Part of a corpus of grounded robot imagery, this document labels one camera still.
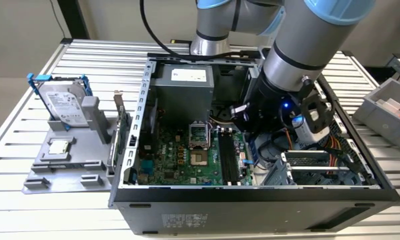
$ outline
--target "ram slot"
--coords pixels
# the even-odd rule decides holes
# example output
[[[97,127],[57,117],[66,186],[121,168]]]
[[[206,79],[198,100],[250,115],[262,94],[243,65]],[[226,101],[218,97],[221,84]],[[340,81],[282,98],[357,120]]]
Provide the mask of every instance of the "ram slot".
[[[230,133],[219,132],[217,134],[217,141],[222,182],[223,184],[230,183],[235,185],[238,181],[238,170],[234,142]]]

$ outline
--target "blue led light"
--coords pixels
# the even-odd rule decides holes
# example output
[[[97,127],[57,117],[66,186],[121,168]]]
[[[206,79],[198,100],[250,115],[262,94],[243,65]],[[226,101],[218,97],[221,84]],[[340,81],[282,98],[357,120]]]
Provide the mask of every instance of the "blue led light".
[[[293,120],[294,120],[296,122],[300,122],[300,121],[302,121],[302,116],[297,116],[297,117],[294,117],[294,118],[293,118]]]

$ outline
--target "robotic arm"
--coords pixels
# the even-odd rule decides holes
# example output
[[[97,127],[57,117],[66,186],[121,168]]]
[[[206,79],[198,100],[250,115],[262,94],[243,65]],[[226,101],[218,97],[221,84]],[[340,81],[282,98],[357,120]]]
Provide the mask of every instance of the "robotic arm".
[[[229,51],[229,31],[270,34],[285,11],[249,97],[230,110],[237,127],[252,133],[264,125],[288,127],[293,112],[312,133],[330,124],[334,111],[313,91],[313,81],[373,4],[374,0],[197,1],[190,53],[198,55]]]

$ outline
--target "motherboard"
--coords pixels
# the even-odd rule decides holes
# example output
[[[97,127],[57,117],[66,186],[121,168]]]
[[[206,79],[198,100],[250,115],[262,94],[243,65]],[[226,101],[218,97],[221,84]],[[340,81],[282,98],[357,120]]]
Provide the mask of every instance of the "motherboard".
[[[186,130],[159,127],[155,154],[141,159],[139,185],[252,185],[241,132],[205,129],[207,146],[193,147],[191,139],[205,142],[198,126]]]

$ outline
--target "white wall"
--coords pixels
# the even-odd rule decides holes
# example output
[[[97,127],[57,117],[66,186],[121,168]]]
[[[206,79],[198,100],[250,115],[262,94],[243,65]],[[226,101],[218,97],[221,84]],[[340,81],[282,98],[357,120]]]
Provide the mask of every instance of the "white wall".
[[[93,39],[151,42],[141,22],[138,0],[78,0]],[[66,24],[55,0],[55,14],[66,36]],[[191,40],[195,34],[194,0],[146,0],[150,27],[162,42]],[[0,0],[0,77],[37,73],[62,38],[47,0]],[[256,45],[260,39],[231,33],[237,45]],[[364,65],[384,65],[390,53],[400,53],[400,0],[376,0],[376,7],[358,24],[344,50]]]
[[[139,15],[138,0],[79,0],[86,25],[101,40],[151,42]],[[150,28],[162,42],[191,40],[195,34],[194,0],[146,0]],[[229,42],[256,45],[262,39],[230,33]],[[341,50],[350,50],[364,65],[382,66],[400,53],[400,0],[376,0],[376,6],[348,37]]]
[[[142,25],[138,0],[78,0],[82,14],[91,21],[99,40],[151,42]],[[163,43],[170,39],[191,40],[195,35],[197,8],[194,0],[145,0],[145,15],[153,33]],[[231,32],[230,44],[254,45],[261,38]]]
[[[69,32],[55,0],[54,10]],[[25,77],[46,63],[62,33],[49,0],[0,0],[0,77]]]
[[[362,65],[385,65],[392,53],[400,53],[400,0],[376,0],[374,8],[345,40]]]

